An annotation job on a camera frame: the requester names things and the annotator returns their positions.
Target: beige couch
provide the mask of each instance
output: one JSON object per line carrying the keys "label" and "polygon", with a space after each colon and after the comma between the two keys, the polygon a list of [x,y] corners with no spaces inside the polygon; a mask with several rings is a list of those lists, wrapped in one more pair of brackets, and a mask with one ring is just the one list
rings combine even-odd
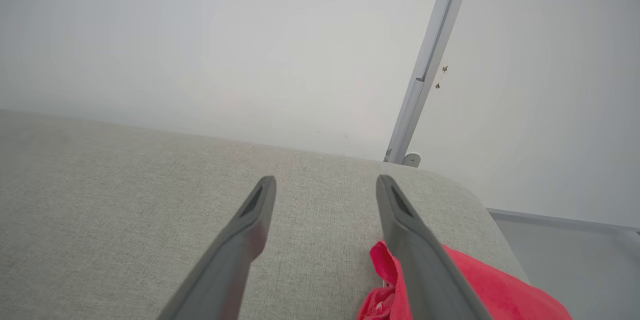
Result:
{"label": "beige couch", "polygon": [[380,174],[442,243],[527,281],[473,194],[422,169],[0,110],[0,318],[153,319],[256,181],[278,192],[241,319],[354,319]]}

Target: pink towel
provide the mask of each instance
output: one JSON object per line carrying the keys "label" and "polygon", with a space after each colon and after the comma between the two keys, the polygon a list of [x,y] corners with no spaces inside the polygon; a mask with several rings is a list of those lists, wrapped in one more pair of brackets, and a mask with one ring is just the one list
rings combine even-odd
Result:
{"label": "pink towel", "polygon": [[[462,252],[443,248],[493,320],[571,320],[567,309],[548,293]],[[373,245],[369,254],[386,286],[371,290],[357,320],[411,320],[400,262],[382,241]]]}

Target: white wall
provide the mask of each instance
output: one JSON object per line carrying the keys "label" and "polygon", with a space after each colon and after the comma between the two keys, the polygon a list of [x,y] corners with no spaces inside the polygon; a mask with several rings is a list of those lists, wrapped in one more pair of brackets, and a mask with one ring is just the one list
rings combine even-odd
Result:
{"label": "white wall", "polygon": [[409,151],[487,208],[640,228],[640,1],[464,0]]}
{"label": "white wall", "polygon": [[495,219],[533,286],[574,320],[640,319],[640,235]]}
{"label": "white wall", "polygon": [[0,0],[0,108],[382,160],[435,0]]}

